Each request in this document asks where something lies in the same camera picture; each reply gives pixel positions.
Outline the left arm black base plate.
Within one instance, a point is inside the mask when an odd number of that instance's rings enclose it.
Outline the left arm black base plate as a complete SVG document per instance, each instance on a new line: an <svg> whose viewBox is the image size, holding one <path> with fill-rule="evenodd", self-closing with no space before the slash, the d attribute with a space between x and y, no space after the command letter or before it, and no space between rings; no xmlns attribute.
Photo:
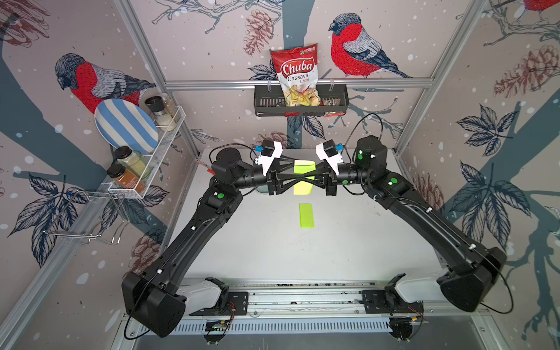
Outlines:
<svg viewBox="0 0 560 350"><path fill-rule="evenodd" d="M233 311L235 315L244 316L247 313L248 298L247 292L224 292L213 307L200 309L190 316L229 316Z"/></svg>

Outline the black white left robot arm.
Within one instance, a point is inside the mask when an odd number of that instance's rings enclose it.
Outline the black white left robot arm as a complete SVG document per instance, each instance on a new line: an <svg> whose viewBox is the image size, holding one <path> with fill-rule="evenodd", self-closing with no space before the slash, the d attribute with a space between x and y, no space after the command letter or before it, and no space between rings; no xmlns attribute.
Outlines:
<svg viewBox="0 0 560 350"><path fill-rule="evenodd" d="M198 200L191 220L167 249L141 274L133 272L122 281L126 312L148 332L163 338L183 316L200 310L235 314L228 300L228 286L216 278L205 278L179 293L179 286L212 236L233 216L243 200L243 188L258 188L274 182L273 172L293 167L294 159L259 149L253 164L246 163L236 148L220 150L211 165L214 176Z"/></svg>

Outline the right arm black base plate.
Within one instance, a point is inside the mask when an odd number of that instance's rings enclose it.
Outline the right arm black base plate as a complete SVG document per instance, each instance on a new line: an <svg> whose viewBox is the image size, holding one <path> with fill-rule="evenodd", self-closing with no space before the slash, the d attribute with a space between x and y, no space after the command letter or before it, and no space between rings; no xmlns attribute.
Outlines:
<svg viewBox="0 0 560 350"><path fill-rule="evenodd" d="M363 290L362 304L367 314L422 314L422 303L408 303L397 293L386 290Z"/></svg>

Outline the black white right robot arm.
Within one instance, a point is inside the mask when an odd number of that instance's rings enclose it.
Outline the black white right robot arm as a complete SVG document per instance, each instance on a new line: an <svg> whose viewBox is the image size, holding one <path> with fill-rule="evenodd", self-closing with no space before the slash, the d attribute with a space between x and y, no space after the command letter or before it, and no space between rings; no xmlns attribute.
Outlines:
<svg viewBox="0 0 560 350"><path fill-rule="evenodd" d="M466 236L430 206L411 182L389 170L388 149L378 138L361 138L351 164L343 162L342 150L332 140L316 146L322 164L314 177L322 180L328 195L335 195L338 185L361 185L369 198L408 223L446 262L446 268L434 274L397 275L385 288L387 303L448 301L462 311L474 312L501 278L505 253Z"/></svg>

